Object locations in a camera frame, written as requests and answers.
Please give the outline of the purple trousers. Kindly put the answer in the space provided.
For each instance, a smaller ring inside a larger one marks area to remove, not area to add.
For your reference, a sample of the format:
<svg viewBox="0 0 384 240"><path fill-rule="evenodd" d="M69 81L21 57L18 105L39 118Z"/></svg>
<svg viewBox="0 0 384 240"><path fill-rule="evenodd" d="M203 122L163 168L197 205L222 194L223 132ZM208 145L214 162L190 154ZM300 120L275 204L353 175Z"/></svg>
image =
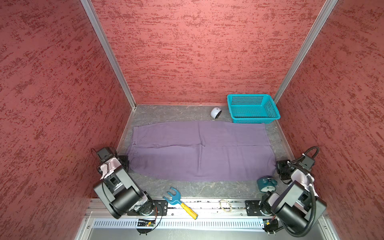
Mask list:
<svg viewBox="0 0 384 240"><path fill-rule="evenodd" d="M263 124L187 121L134 127L130 168L162 180L256 181L276 158Z"/></svg>

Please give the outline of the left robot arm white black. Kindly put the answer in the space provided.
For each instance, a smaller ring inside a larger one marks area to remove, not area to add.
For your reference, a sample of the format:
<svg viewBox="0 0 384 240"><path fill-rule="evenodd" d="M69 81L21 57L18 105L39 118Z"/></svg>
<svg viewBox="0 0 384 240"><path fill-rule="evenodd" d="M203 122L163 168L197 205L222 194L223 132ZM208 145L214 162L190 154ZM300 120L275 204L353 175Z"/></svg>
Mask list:
<svg viewBox="0 0 384 240"><path fill-rule="evenodd" d="M103 160L98 171L101 178L94 185L94 191L115 219L124 215L155 214L154 201L135 183L118 156Z"/></svg>

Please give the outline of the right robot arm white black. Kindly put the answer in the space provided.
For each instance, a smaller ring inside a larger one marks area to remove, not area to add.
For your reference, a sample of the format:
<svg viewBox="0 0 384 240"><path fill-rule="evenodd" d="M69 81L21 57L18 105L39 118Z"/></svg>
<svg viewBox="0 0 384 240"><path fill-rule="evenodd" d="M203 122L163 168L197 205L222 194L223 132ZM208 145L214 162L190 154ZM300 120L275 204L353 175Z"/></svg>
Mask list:
<svg viewBox="0 0 384 240"><path fill-rule="evenodd" d="M315 179L311 174L315 159L302 156L293 162L277 162L279 177L288 180L282 194L267 191L259 203L260 212L272 219L264 222L267 234L286 230L296 238L306 236L327 208L315 190Z"/></svg>

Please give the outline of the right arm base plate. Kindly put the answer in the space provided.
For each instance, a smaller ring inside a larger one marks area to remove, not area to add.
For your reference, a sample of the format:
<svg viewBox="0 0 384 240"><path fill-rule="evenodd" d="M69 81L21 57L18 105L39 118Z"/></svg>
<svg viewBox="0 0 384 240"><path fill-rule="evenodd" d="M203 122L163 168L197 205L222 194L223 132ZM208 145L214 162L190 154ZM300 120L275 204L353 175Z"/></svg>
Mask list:
<svg viewBox="0 0 384 240"><path fill-rule="evenodd" d="M248 217L270 216L271 214L264 213L261 208L260 200L246 200L245 209Z"/></svg>

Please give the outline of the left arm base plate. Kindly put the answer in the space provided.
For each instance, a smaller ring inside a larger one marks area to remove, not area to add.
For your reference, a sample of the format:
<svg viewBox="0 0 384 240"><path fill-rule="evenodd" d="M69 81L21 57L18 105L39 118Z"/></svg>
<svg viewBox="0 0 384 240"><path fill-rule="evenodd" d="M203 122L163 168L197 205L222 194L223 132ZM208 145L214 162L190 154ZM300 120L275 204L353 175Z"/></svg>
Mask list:
<svg viewBox="0 0 384 240"><path fill-rule="evenodd" d="M131 211L127 213L128 216L141 216L141 217L161 217L168 214L169 203L166 200L153 200L152 205L148 208L140 208L139 211Z"/></svg>

